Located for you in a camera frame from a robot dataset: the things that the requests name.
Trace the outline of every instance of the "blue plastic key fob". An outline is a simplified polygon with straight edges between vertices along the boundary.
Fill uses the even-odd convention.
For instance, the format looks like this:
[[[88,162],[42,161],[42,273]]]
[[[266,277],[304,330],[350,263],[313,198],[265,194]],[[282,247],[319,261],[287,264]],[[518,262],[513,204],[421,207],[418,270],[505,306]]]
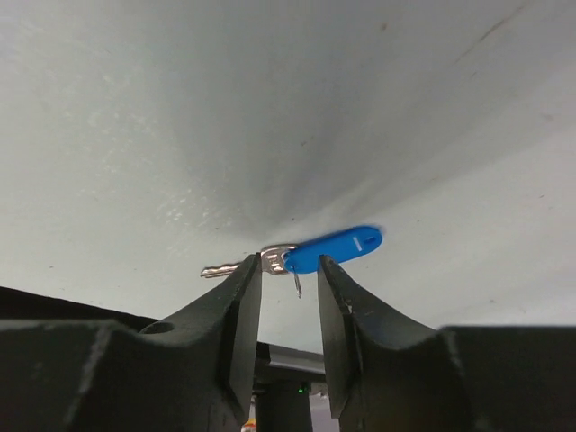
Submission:
[[[318,271],[320,255],[329,255],[338,263],[375,251],[383,242],[382,232],[370,226],[346,229],[298,245],[284,255],[284,268],[298,275]]]

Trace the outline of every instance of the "key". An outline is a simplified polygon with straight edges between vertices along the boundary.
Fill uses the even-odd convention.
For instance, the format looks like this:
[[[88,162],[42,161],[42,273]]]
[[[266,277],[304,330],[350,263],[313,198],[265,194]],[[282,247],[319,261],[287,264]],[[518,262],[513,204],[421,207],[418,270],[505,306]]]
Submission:
[[[265,247],[260,251],[262,259],[262,271],[270,275],[285,275],[288,270],[284,268],[284,254],[290,250],[296,249],[296,245],[277,245]],[[213,278],[220,276],[230,275],[241,264],[224,264],[218,267],[205,267],[200,276],[205,278]]]

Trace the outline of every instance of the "white surface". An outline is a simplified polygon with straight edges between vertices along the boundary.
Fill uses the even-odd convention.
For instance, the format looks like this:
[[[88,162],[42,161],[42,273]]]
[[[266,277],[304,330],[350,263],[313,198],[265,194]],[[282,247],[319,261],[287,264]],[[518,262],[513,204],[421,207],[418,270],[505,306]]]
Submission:
[[[571,0],[0,0],[0,284],[163,317],[363,222],[410,316],[574,323]],[[260,339],[320,351],[315,276]]]

